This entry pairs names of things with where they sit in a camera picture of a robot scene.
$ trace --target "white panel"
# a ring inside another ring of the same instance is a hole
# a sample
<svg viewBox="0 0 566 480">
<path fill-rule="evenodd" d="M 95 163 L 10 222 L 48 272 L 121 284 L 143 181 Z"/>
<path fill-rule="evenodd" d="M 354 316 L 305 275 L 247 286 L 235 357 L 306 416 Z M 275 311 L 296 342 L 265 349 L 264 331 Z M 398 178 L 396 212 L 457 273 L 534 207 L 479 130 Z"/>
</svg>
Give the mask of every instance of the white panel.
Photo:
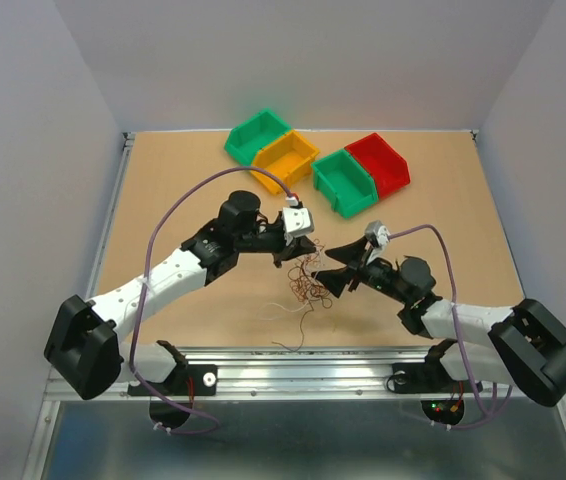
<svg viewBox="0 0 566 480">
<path fill-rule="evenodd" d="M 143 303 L 141 321 L 147 320 L 179 297 L 203 288 L 207 270 L 201 268 L 200 263 L 201 259 L 192 252 L 177 248 L 152 268 L 148 275 L 148 293 Z M 114 333 L 120 340 L 134 331 L 139 298 L 145 283 L 144 274 L 141 274 L 125 285 L 91 299 L 94 302 L 94 313 L 103 320 L 113 320 L 116 323 Z"/>
<path fill-rule="evenodd" d="M 22 474 L 43 347 L 85 291 L 119 139 L 54 4 L 0 2 L 0 479 Z"/>
<path fill-rule="evenodd" d="M 525 292 L 566 324 L 566 0 L 550 9 L 479 147 Z"/>
<path fill-rule="evenodd" d="M 483 382 L 500 383 L 503 385 L 516 385 L 512 375 L 503 364 L 503 360 L 494 347 L 467 344 L 465 347 L 467 358 L 472 366 L 474 379 Z M 452 345 L 441 358 L 441 365 L 452 380 L 468 380 L 467 370 L 463 364 L 463 357 L 459 344 Z"/>
<path fill-rule="evenodd" d="M 456 305 L 456 313 L 464 342 L 493 348 L 494 344 L 487 334 L 492 329 L 492 325 L 504 321 L 512 314 L 512 308 L 480 307 L 459 303 Z M 449 300 L 439 300 L 434 303 L 421 320 L 432 338 L 456 339 L 452 302 Z"/>
<path fill-rule="evenodd" d="M 125 130 L 472 128 L 551 0 L 56 0 Z"/>
</svg>

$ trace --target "plastic bin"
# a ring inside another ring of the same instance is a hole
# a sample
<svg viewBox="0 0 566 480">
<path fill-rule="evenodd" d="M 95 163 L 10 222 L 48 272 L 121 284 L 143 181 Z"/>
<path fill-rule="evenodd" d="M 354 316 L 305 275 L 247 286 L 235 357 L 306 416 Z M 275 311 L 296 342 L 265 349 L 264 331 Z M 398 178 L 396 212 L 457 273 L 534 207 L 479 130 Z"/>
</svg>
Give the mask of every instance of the plastic bin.
<svg viewBox="0 0 566 480">
<path fill-rule="evenodd" d="M 379 199 L 372 176 L 345 150 L 317 160 L 312 169 L 314 188 L 344 218 L 356 215 Z"/>
<path fill-rule="evenodd" d="M 254 157 L 252 165 L 264 168 L 283 180 L 288 187 L 292 187 L 292 184 L 312 173 L 311 163 L 318 154 L 318 148 L 299 132 L 292 130 L 261 149 Z M 250 173 L 265 185 L 270 193 L 277 194 L 282 191 L 274 180 L 257 172 Z"/>
<path fill-rule="evenodd" d="M 260 149 L 292 130 L 269 109 L 261 110 L 235 127 L 225 142 L 225 150 L 241 165 L 251 165 Z"/>
<path fill-rule="evenodd" d="M 410 183 L 407 162 L 378 133 L 349 144 L 345 150 L 372 175 L 379 199 Z"/>
</svg>

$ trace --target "cable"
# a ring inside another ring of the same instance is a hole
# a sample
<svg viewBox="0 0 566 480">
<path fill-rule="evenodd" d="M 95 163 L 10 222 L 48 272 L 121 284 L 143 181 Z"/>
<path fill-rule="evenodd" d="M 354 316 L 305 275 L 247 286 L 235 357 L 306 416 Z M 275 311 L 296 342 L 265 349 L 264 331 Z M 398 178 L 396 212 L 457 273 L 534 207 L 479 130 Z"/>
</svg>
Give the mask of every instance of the cable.
<svg viewBox="0 0 566 480">
<path fill-rule="evenodd" d="M 450 395 L 448 402 L 451 402 L 452 400 L 454 400 L 454 395 L 456 395 L 456 384 L 452 385 L 452 395 Z"/>
<path fill-rule="evenodd" d="M 461 402 L 463 401 L 463 382 L 459 382 L 459 388 L 461 389 L 460 393 L 459 393 L 459 399 L 458 401 L 454 404 L 454 406 L 458 409 L 461 406 Z"/>
<path fill-rule="evenodd" d="M 510 387 L 510 390 L 508 390 L 508 395 L 506 396 L 506 400 L 503 402 L 501 407 L 498 408 L 495 411 L 494 409 L 496 408 L 496 387 L 497 387 L 497 384 L 494 383 L 493 384 L 494 399 L 493 399 L 492 407 L 491 407 L 490 410 L 485 408 L 485 405 L 483 404 L 481 396 L 479 395 L 479 391 L 476 388 L 476 378 L 474 377 L 474 372 L 472 372 L 472 366 L 470 365 L 470 361 L 469 361 L 468 356 L 467 356 L 467 351 L 465 349 L 465 344 L 463 342 L 463 332 L 462 332 L 462 328 L 461 328 L 461 321 L 459 320 L 458 312 L 456 310 L 456 299 L 457 299 L 456 280 L 454 279 L 454 272 L 452 271 L 452 262 L 450 260 L 450 253 L 447 249 L 447 246 L 445 245 L 445 241 L 443 240 L 443 236 L 438 231 L 438 229 L 434 225 L 430 225 L 429 223 L 426 223 L 426 224 L 423 224 L 423 225 L 418 225 L 418 226 L 413 227 L 413 228 L 409 228 L 409 229 L 404 230 L 402 232 L 393 233 L 389 236 L 389 239 L 392 240 L 392 239 L 395 239 L 395 238 L 401 238 L 401 237 L 404 237 L 406 235 L 410 235 L 412 233 L 418 232 L 420 230 L 426 230 L 426 229 L 431 230 L 434 233 L 434 235 L 436 235 L 436 238 L 438 239 L 439 244 L 441 245 L 441 249 L 443 250 L 443 256 L 445 257 L 445 265 L 447 267 L 447 273 L 448 273 L 448 276 L 449 276 L 449 279 L 450 279 L 450 286 L 452 287 L 451 303 L 452 303 L 452 320 L 453 320 L 453 324 L 454 324 L 454 333 L 456 334 L 456 340 L 457 340 L 458 345 L 459 345 L 459 351 L 461 353 L 461 359 L 463 360 L 463 366 L 465 367 L 465 371 L 467 372 L 467 377 L 468 377 L 468 380 L 470 382 L 470 387 L 472 388 L 472 393 L 474 395 L 474 399 L 476 401 L 477 406 L 479 407 L 479 410 L 481 410 L 481 413 L 483 413 L 483 415 L 484 415 L 484 418 L 482 420 L 479 420 L 478 422 L 475 422 L 471 425 L 463 425 L 463 427 L 465 427 L 465 428 L 462 428 L 462 429 L 467 430 L 470 427 L 473 428 L 474 425 L 476 425 L 476 426 L 485 425 L 486 423 L 488 423 L 488 422 L 492 421 L 494 418 L 496 418 L 503 411 L 503 407 L 507 403 L 507 400 L 509 400 L 509 397 L 512 393 L 511 392 L 512 387 Z"/>
<path fill-rule="evenodd" d="M 299 346 L 296 348 L 290 348 L 288 346 L 283 345 L 281 342 L 272 342 L 274 345 L 283 347 L 288 352 L 298 352 L 303 347 L 303 344 L 305 343 L 305 332 L 303 331 L 303 321 L 305 320 L 305 316 L 308 313 L 312 313 L 314 311 L 314 305 L 312 305 L 312 302 L 309 302 L 308 305 L 310 306 L 310 309 L 305 313 L 303 313 L 303 315 L 301 316 L 301 320 L 299 321 L 299 330 L 301 331 L 301 343 L 299 343 Z"/>
<path fill-rule="evenodd" d="M 267 306 L 273 306 L 273 307 L 278 307 L 281 310 L 284 310 L 286 312 L 288 312 L 287 314 L 283 314 L 283 315 L 278 315 L 278 316 L 274 316 L 274 317 L 263 317 L 263 316 L 259 316 L 259 320 L 266 320 L 266 321 L 270 321 L 270 320 L 278 320 L 279 318 L 283 318 L 283 317 L 287 317 L 288 314 L 290 313 L 297 313 L 300 312 L 301 310 L 303 310 L 305 307 L 307 307 L 307 303 L 304 303 L 303 305 L 301 305 L 299 308 L 295 308 L 295 309 L 290 309 L 290 308 L 286 308 L 283 305 L 281 305 L 280 303 L 275 303 L 275 302 L 268 302 L 268 303 L 264 303 L 263 305 L 261 305 L 261 310 L 263 310 L 264 307 Z"/>
<path fill-rule="evenodd" d="M 330 291 L 312 277 L 312 272 L 320 271 L 323 266 L 321 252 L 325 248 L 318 239 L 314 243 L 316 252 L 297 258 L 295 265 L 287 272 L 287 278 L 290 279 L 290 289 L 299 302 L 319 300 L 323 308 L 331 308 Z"/>
<path fill-rule="evenodd" d="M 141 285 L 141 294 L 139 296 L 139 308 L 136 311 L 136 319 L 134 321 L 134 331 L 132 333 L 132 342 L 131 342 L 131 345 L 130 345 L 130 360 L 129 360 L 130 370 L 132 371 L 132 373 L 134 374 L 136 379 L 141 383 L 141 385 L 143 385 L 145 387 L 145 389 L 148 392 L 150 392 L 150 394 L 154 395 L 155 397 L 158 397 L 160 400 L 162 400 L 166 404 L 170 405 L 171 407 L 176 408 L 177 410 L 181 410 L 182 412 L 189 413 L 191 415 L 195 415 L 195 416 L 200 417 L 200 418 L 205 418 L 207 420 L 210 420 L 213 423 L 213 425 L 211 427 L 203 428 L 203 429 L 200 429 L 200 430 L 191 430 L 191 431 L 178 431 L 178 430 L 176 430 L 174 432 L 172 432 L 171 430 L 169 430 L 167 428 L 164 428 L 161 425 L 158 425 L 158 424 L 155 425 L 155 428 L 160 428 L 160 429 L 166 431 L 167 433 L 175 433 L 175 434 L 178 434 L 178 435 L 197 435 L 197 434 L 203 434 L 203 433 L 210 433 L 210 432 L 213 432 L 214 430 L 217 430 L 221 426 L 221 422 L 216 417 L 214 417 L 213 415 L 210 415 L 209 413 L 202 412 L 200 410 L 194 410 L 193 408 L 185 407 L 185 406 L 169 399 L 167 396 L 163 395 L 156 388 L 154 388 L 152 385 L 150 385 L 150 383 L 147 380 L 145 380 L 145 378 L 143 378 L 143 376 L 136 369 L 136 364 L 134 362 L 135 359 L 136 359 L 136 346 L 139 342 L 139 331 L 141 329 L 141 321 L 143 319 L 143 308 L 145 307 L 145 300 L 147 298 L 148 282 L 149 282 L 149 276 L 150 276 L 150 267 L 152 265 L 152 249 L 154 248 L 154 242 L 156 241 L 156 237 L 158 236 L 159 232 L 161 231 L 161 228 L 163 227 L 165 222 L 167 222 L 167 220 L 170 218 L 172 213 L 174 213 L 174 211 L 179 206 L 181 206 L 181 204 L 185 200 L 187 200 L 192 194 L 194 194 L 196 191 L 200 190 L 202 187 L 204 187 L 208 183 L 212 182 L 213 180 L 216 180 L 219 177 L 222 177 L 224 175 L 228 175 L 230 173 L 241 172 L 241 171 L 245 171 L 245 170 L 252 170 L 252 171 L 261 173 L 261 174 L 271 178 L 272 180 L 274 180 L 276 183 L 279 184 L 279 186 L 283 189 L 283 191 L 285 192 L 287 197 L 293 197 L 294 196 L 292 191 L 288 188 L 287 185 L 285 185 L 283 183 L 283 181 L 280 178 L 278 178 L 275 175 L 272 175 L 267 170 L 264 170 L 264 169 L 258 168 L 258 167 L 252 167 L 252 166 L 249 166 L 249 165 L 228 168 L 226 170 L 222 170 L 222 171 L 217 172 L 214 175 L 206 178 L 205 180 L 203 180 L 202 182 L 198 183 L 197 185 L 192 187 L 190 190 L 185 192 L 183 194 L 183 196 L 181 196 L 181 198 L 179 198 L 174 203 L 174 205 L 172 205 L 168 209 L 168 211 L 165 212 L 165 215 L 163 215 L 163 218 L 161 218 L 161 220 L 159 220 L 159 223 L 154 228 L 154 231 L 152 232 L 152 235 L 150 236 L 150 240 L 148 241 L 148 244 L 147 244 L 147 251 L 145 253 L 145 265 L 144 265 L 144 268 L 143 268 L 143 279 L 145 281 Z"/>
<path fill-rule="evenodd" d="M 187 394 L 190 399 L 190 408 L 194 408 L 194 380 L 187 377 Z"/>
</svg>

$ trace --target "screw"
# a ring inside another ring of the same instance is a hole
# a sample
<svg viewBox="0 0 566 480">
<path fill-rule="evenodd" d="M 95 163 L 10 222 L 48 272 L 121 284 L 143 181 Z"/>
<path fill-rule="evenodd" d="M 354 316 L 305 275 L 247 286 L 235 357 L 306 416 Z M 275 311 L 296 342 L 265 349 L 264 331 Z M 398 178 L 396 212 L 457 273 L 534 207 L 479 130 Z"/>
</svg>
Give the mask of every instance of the screw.
<svg viewBox="0 0 566 480">
<path fill-rule="evenodd" d="M 203 385 L 205 385 L 206 387 L 213 387 L 214 385 L 216 385 L 216 375 L 214 375 L 212 372 L 207 372 L 205 375 L 203 375 Z"/>
<path fill-rule="evenodd" d="M 405 385 L 407 383 L 407 375 L 403 370 L 399 370 L 398 372 L 394 372 L 391 380 L 394 380 L 394 383 L 397 385 Z"/>
</svg>

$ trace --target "green storage bin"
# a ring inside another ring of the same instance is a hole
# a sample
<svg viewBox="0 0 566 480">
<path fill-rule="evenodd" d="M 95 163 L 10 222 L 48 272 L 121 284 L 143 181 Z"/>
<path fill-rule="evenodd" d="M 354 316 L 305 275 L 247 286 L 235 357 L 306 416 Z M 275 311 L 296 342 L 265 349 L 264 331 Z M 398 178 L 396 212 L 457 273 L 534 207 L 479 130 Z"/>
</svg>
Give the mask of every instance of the green storage bin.
<svg viewBox="0 0 566 480">
<path fill-rule="evenodd" d="M 290 130 L 292 127 L 266 108 L 232 129 L 225 150 L 241 165 L 251 165 L 259 150 Z"/>
<path fill-rule="evenodd" d="M 378 200 L 374 179 L 345 150 L 312 164 L 314 188 L 329 200 L 332 210 L 350 218 Z"/>
</svg>

